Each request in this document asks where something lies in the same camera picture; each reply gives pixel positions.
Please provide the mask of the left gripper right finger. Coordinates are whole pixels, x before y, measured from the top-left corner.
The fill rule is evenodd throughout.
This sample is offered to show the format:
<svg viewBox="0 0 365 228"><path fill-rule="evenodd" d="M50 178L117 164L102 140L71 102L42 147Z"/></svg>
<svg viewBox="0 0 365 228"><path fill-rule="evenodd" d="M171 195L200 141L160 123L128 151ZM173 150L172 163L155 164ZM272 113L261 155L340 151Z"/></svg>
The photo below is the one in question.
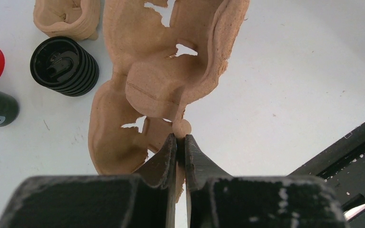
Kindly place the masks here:
<svg viewBox="0 0 365 228"><path fill-rule="evenodd" d="M315 176L239 176L184 140L191 228L347 228L335 192Z"/></svg>

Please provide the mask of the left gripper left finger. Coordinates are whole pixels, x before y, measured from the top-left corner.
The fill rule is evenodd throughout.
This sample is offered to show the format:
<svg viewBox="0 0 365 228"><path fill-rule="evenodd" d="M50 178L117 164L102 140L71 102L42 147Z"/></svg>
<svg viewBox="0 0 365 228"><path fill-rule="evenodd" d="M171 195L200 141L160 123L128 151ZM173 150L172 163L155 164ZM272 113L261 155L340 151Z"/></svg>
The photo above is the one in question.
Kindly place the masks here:
<svg viewBox="0 0 365 228"><path fill-rule="evenodd" d="M0 228L172 228L176 153L170 134L132 174L29 177L14 191Z"/></svg>

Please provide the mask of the single brown pulp carrier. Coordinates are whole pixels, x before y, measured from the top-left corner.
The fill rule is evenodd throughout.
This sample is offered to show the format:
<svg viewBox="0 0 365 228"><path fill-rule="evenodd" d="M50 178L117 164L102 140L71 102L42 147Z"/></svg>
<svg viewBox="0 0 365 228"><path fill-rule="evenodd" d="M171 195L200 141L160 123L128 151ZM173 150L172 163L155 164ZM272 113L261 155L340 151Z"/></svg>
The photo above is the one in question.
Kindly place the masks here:
<svg viewBox="0 0 365 228"><path fill-rule="evenodd" d="M107 0L104 41L113 63L91 108L88 150L101 175L130 174L170 133L191 133L187 105L218 85L249 7L247 0Z"/></svg>

